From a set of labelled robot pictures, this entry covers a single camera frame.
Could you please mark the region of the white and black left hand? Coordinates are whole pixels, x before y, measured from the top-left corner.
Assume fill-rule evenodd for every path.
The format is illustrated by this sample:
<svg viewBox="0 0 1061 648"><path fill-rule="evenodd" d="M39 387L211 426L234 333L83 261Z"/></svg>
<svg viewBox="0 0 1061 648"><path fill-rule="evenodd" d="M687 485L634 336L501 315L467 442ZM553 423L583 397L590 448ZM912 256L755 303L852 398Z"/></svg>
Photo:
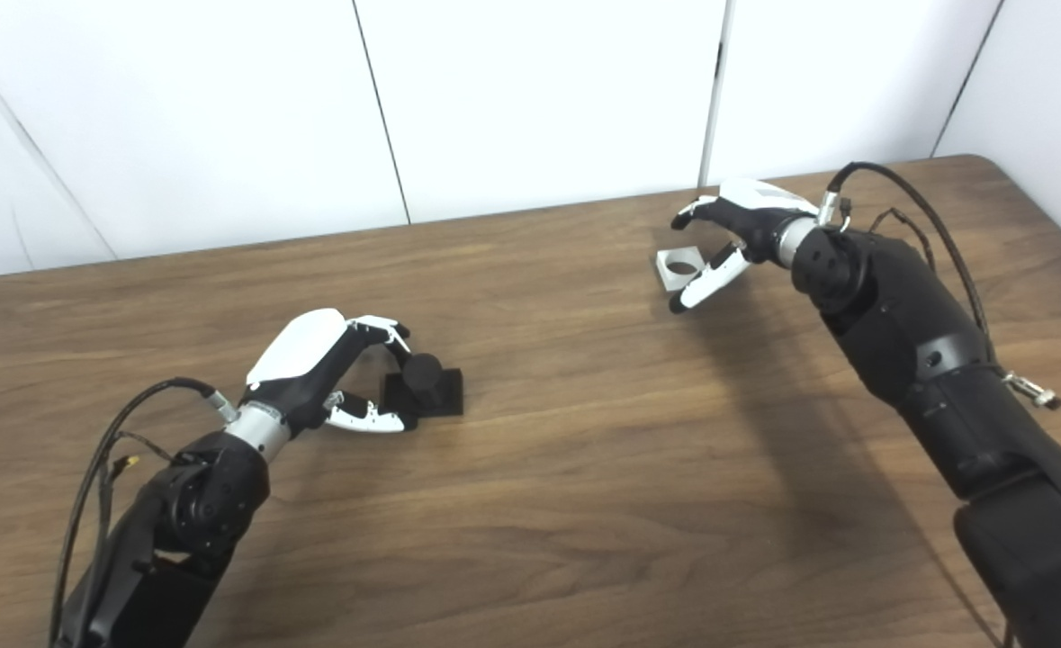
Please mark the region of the white and black left hand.
<svg viewBox="0 0 1061 648"><path fill-rule="evenodd" d="M345 319L337 309L305 312L289 321L247 374L242 403L274 410L289 435L328 424L340 430L395 434L418 427L418 416L381 409L373 401L340 390L358 357L381 345L399 365L412 357L408 329L394 319Z"/></svg>

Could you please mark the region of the white and black right hand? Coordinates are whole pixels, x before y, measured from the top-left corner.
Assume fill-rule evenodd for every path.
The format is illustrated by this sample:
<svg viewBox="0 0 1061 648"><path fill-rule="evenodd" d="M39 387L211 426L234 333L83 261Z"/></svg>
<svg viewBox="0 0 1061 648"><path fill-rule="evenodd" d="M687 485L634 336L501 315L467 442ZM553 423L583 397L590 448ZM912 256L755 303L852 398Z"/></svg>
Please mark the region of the white and black right hand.
<svg viewBox="0 0 1061 648"><path fill-rule="evenodd" d="M683 313L731 284L750 266L765 262L785 264L797 244L782 239L805 238L818 226L819 208L773 183L728 179L715 195L703 195L678 210L672 230L685 230L691 222L706 221L721 227L732 241L692 275L685 287L669 298L669 311Z"/></svg>

